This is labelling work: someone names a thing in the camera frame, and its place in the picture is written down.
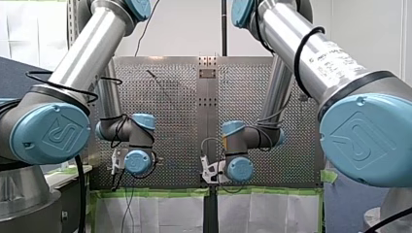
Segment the perforated metal panel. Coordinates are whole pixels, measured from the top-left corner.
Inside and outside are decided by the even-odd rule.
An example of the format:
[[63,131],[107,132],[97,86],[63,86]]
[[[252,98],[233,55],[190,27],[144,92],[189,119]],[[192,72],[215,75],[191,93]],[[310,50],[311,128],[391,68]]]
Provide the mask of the perforated metal panel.
[[[272,59],[220,57],[218,64],[219,127],[234,119],[254,124],[265,98]],[[317,105],[313,99],[300,101],[301,94],[295,83],[282,124],[285,143],[270,152],[249,150],[256,169],[249,184],[320,185],[319,169],[322,168],[323,156],[320,151],[315,151]]]
[[[123,111],[129,115],[156,116],[154,150],[164,158],[164,164],[148,178],[134,181],[126,175],[121,185],[200,187],[200,142],[206,137],[221,137],[219,132],[225,121],[242,119],[253,124],[258,119],[272,58],[218,57],[211,60],[210,66],[199,63],[199,59],[205,58],[123,57],[115,60],[117,76],[123,80],[120,86]],[[200,78],[199,69],[205,69],[205,64],[207,69],[216,69],[218,75]],[[156,79],[147,70],[153,72]],[[317,106],[313,100],[300,101],[300,94],[295,84],[283,123],[286,142],[271,152],[250,150],[256,168],[250,184],[319,185],[323,156],[316,144]],[[90,186],[110,188],[113,149],[108,142],[97,144],[100,155]],[[214,156],[216,150],[208,151]]]
[[[147,113],[156,117],[154,151],[163,158],[163,165],[157,166],[146,179],[134,181],[126,174],[121,185],[199,186],[197,57],[124,57],[115,63],[117,78],[123,80],[120,86],[123,111],[128,115]],[[109,188],[111,175],[107,167],[111,166],[113,149],[108,142],[99,141],[98,145],[100,165],[92,173],[92,188]]]

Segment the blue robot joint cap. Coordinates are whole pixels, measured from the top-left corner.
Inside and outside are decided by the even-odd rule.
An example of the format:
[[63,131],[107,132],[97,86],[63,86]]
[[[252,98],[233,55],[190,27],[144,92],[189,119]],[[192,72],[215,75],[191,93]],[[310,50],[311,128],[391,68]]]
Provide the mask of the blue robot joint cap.
[[236,157],[226,168],[227,176],[234,182],[248,182],[254,173],[254,164],[249,158]]
[[124,0],[130,11],[139,21],[145,21],[152,13],[151,2],[149,0]]
[[125,169],[135,175],[143,175],[151,166],[151,158],[142,150],[133,150],[124,159]]
[[246,123],[242,120],[232,120],[225,122],[222,125],[222,132],[227,137],[239,132],[246,127]]
[[10,135],[10,148],[25,163],[57,164],[79,154],[89,135],[89,120],[81,109],[49,103],[18,120]]
[[255,0],[234,0],[231,10],[231,20],[235,27],[246,28],[248,18],[252,14]]
[[146,129],[155,130],[155,117],[153,115],[134,114],[131,118],[140,126]]

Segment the white wall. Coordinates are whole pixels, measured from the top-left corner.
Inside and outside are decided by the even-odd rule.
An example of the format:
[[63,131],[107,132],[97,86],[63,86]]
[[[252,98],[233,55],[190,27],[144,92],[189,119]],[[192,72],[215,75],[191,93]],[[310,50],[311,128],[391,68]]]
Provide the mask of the white wall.
[[[230,20],[227,1],[228,55],[270,55],[247,30]],[[116,55],[134,55],[145,23],[123,39]],[[198,56],[222,54],[221,0],[160,0],[141,43],[140,56]]]
[[404,2],[332,1],[331,39],[370,70],[401,77]]

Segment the black cable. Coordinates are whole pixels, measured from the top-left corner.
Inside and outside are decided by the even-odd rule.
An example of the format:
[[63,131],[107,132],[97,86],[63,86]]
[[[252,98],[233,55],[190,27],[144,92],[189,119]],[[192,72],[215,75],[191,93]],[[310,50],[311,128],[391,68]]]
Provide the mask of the black cable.
[[125,123],[128,120],[131,120],[131,122],[133,122],[135,125],[137,125],[140,129],[142,129],[152,140],[152,142],[155,142],[155,137],[144,127],[142,127],[140,124],[138,124],[136,121],[134,121],[132,118],[130,118],[130,116],[123,114],[121,115],[123,117],[123,120],[119,121],[118,124],[116,125],[116,130],[115,130],[115,136],[113,137],[113,139],[110,141],[110,148],[114,149],[116,147],[118,147],[121,144],[121,140],[119,137],[119,133],[120,131],[123,129]]
[[389,216],[388,218],[378,222],[377,224],[375,224],[374,226],[370,227],[369,229],[367,229],[364,233],[376,233],[376,230],[378,230],[379,228],[393,222],[396,221],[398,219],[400,219],[401,217],[404,216],[408,216],[412,214],[412,207],[408,208],[404,211],[401,211],[393,216]]
[[0,105],[0,117],[10,109],[16,107],[20,103],[21,99],[7,101]]
[[109,78],[109,77],[100,77],[100,80],[115,81],[117,85],[123,84],[123,81],[120,79]]
[[225,191],[225,192],[227,192],[227,193],[230,193],[230,194],[239,193],[239,192],[245,187],[245,185],[244,185],[243,183],[242,183],[242,185],[240,186],[239,189],[234,190],[234,191],[229,191],[227,188],[225,188],[225,187],[222,185],[221,179],[219,179],[219,175],[220,175],[220,173],[219,173],[219,167],[220,167],[220,165],[221,165],[221,161],[223,160],[223,155],[224,155],[224,149],[223,149],[222,152],[221,152],[220,158],[218,158],[218,174],[217,174],[218,185],[219,185],[219,187],[220,187],[221,189],[223,189],[223,191]]
[[85,232],[86,225],[86,179],[83,170],[82,159],[79,155],[75,157],[76,166],[78,168],[79,183],[80,183],[80,219],[79,219],[79,233]]
[[92,102],[96,101],[99,98],[99,96],[97,94],[93,93],[93,92],[89,92],[89,91],[85,91],[85,90],[79,90],[79,89],[72,88],[70,86],[65,86],[65,85],[62,85],[62,84],[57,84],[57,83],[52,83],[52,82],[49,82],[49,81],[44,81],[44,80],[40,79],[39,77],[35,76],[35,75],[51,75],[51,74],[52,74],[51,71],[27,71],[25,73],[27,78],[32,79],[34,81],[44,83],[44,84],[50,85],[50,86],[55,87],[55,88],[66,89],[66,90],[78,92],[78,93],[93,97],[92,99],[89,99],[87,101],[88,103],[92,103]]
[[296,0],[296,11],[300,13],[300,7],[302,6],[302,3],[300,0]]
[[131,201],[132,201],[133,195],[134,195],[134,185],[131,188],[131,195],[130,195],[130,200],[129,201],[127,201],[127,189],[126,188],[124,188],[124,195],[126,197],[127,208],[126,208],[126,211],[124,212],[123,219],[121,221],[121,233],[123,233],[124,221],[126,219],[127,212],[130,213],[130,217],[131,217],[131,221],[132,221],[132,232],[134,232],[134,217],[133,217],[133,214],[130,211],[130,205],[131,205]]
[[258,14],[258,0],[255,1],[255,24],[257,28],[257,36],[260,41],[260,43],[263,45],[263,47],[268,50],[270,53],[274,54],[275,51],[267,45],[267,43],[263,40],[263,37],[261,36],[260,33],[260,25],[259,25],[259,14]]
[[121,182],[121,180],[123,179],[124,171],[125,171],[125,169],[122,169],[122,170],[121,170],[121,173],[120,173],[120,176],[119,176],[119,179],[118,179],[118,182],[116,183],[116,185],[115,185],[116,174],[113,175],[113,179],[112,179],[112,191],[117,191],[117,190],[119,189],[120,182]]
[[121,115],[122,120],[118,121],[118,124],[116,125],[116,129],[115,129],[115,136],[113,136],[112,141],[110,141],[110,148],[114,149],[116,147],[118,147],[121,144],[121,139],[119,137],[119,133],[120,131],[123,129],[124,124],[127,122],[128,120],[128,116],[126,114]]
[[157,4],[158,4],[159,2],[160,2],[160,0],[157,0],[157,2],[154,3],[154,9],[152,10],[152,13],[151,13],[151,15],[150,15],[149,18],[148,18],[148,22],[147,22],[146,25],[145,25],[145,29],[143,30],[142,36],[139,38],[139,42],[137,43],[136,52],[134,52],[134,56],[137,56],[137,52],[139,52],[140,43],[142,42],[142,39],[143,39],[143,37],[144,37],[145,34],[146,34],[146,30],[148,29],[148,26],[149,26],[149,23],[151,22],[152,16],[153,16],[154,13],[155,13],[155,8],[157,7]]
[[299,74],[300,56],[302,55],[303,48],[305,47],[306,43],[309,41],[310,37],[317,33],[325,34],[325,29],[321,26],[315,27],[307,35],[305,35],[302,38],[302,40],[300,41],[299,47],[297,47],[296,54],[294,56],[294,62],[293,62],[293,72],[294,72],[294,76],[296,77],[297,84],[299,85],[300,89],[308,97],[312,97],[312,96],[309,94],[309,92],[303,85],[302,79],[300,78],[300,74]]

